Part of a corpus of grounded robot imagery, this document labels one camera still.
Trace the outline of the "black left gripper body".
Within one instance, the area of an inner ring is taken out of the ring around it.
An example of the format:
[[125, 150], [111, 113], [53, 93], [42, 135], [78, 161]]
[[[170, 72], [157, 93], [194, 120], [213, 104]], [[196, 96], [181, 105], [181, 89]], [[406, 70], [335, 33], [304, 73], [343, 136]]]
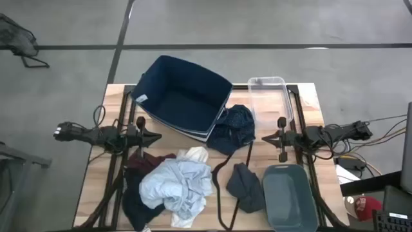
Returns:
[[127, 125], [127, 147], [132, 148], [138, 146], [138, 156], [144, 158], [144, 149], [142, 145], [143, 135], [145, 129], [145, 118], [139, 116], [136, 120], [136, 124], [129, 123]]

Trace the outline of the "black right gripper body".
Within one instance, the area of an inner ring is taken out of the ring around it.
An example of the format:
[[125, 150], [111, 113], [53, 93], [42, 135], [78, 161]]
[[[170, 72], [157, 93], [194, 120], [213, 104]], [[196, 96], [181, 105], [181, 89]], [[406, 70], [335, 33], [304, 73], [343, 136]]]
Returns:
[[287, 120], [285, 117], [280, 117], [277, 120], [277, 126], [279, 128], [279, 130], [277, 131], [277, 147], [281, 149], [281, 153], [279, 154], [280, 162], [286, 162], [288, 160], [288, 153], [286, 152], [286, 147], [296, 145], [297, 133], [295, 131], [286, 131], [286, 123]]

